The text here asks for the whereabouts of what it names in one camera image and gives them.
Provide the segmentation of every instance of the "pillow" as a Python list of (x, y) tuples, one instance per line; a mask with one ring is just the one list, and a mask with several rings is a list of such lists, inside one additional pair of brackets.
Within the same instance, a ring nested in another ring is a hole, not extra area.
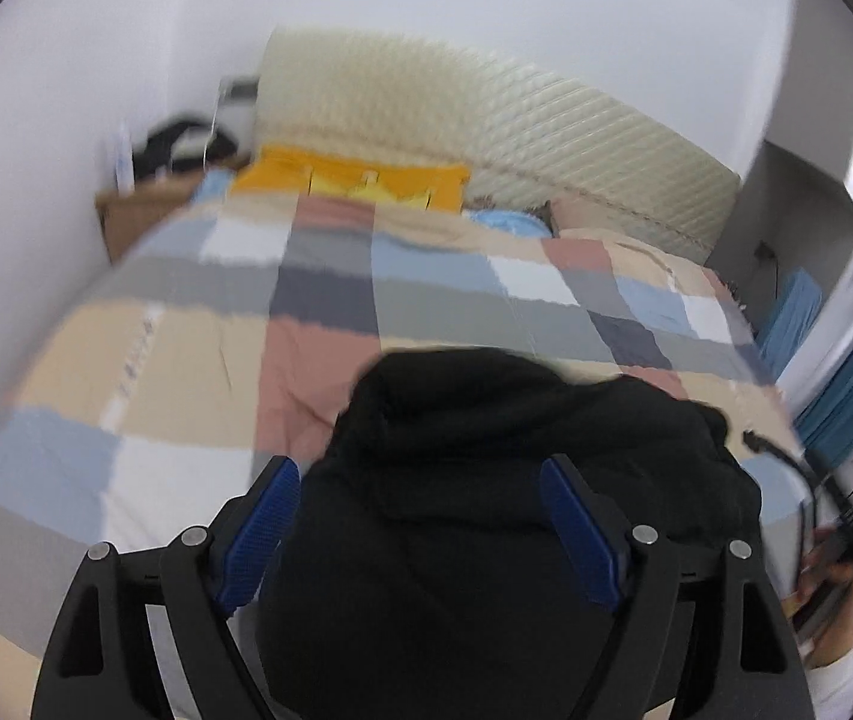
[(557, 237), (562, 237), (564, 230), (581, 227), (622, 231), (610, 214), (610, 206), (605, 204), (601, 196), (588, 191), (558, 194), (549, 201), (549, 210), (553, 232)]
[(233, 191), (292, 190), (459, 213), (463, 185), (468, 180), (465, 165), (383, 165), (305, 148), (269, 145), (263, 146), (256, 163), (237, 176)]

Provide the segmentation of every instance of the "white wall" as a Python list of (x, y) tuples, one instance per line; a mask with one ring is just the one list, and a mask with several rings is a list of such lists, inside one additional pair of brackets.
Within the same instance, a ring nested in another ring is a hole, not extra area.
[(0, 396), (106, 269), (93, 194), (104, 143), (166, 112), (179, 0), (0, 6)]
[(745, 175), (775, 98), (792, 0), (186, 0), (170, 103), (208, 110), (274, 25), (399, 30), (580, 77)]
[(766, 140), (842, 181), (853, 149), (853, 15), (841, 0), (796, 0)]

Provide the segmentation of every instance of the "cardboard box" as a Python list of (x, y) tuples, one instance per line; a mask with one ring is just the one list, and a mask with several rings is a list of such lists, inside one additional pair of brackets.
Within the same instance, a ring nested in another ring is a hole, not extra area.
[(202, 170), (197, 170), (141, 182), (130, 194), (116, 190), (98, 193), (96, 210), (109, 261), (115, 263), (149, 229), (186, 205), (202, 177)]

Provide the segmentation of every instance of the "metal screw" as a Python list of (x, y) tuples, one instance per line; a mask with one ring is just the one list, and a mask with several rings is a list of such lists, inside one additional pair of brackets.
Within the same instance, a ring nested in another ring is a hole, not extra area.
[(637, 525), (633, 529), (633, 538), (641, 544), (654, 544), (659, 537), (660, 534), (652, 525)]
[(106, 541), (100, 541), (97, 544), (93, 544), (86, 551), (86, 556), (89, 557), (89, 560), (103, 560), (109, 554), (109, 544)]
[(730, 552), (734, 557), (739, 557), (740, 560), (746, 560), (747, 557), (750, 557), (753, 554), (753, 548), (746, 543), (746, 541), (740, 541), (738, 538), (734, 538), (734, 540), (730, 542)]
[(199, 527), (199, 525), (187, 528), (179, 538), (186, 546), (197, 547), (206, 541), (206, 528)]

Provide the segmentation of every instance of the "blue towel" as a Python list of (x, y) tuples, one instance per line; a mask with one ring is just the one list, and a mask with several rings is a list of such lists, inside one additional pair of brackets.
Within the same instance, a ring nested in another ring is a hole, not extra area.
[(783, 373), (807, 338), (822, 304), (823, 290), (807, 271), (798, 268), (789, 274), (783, 294), (756, 336), (759, 356), (769, 366), (773, 378)]

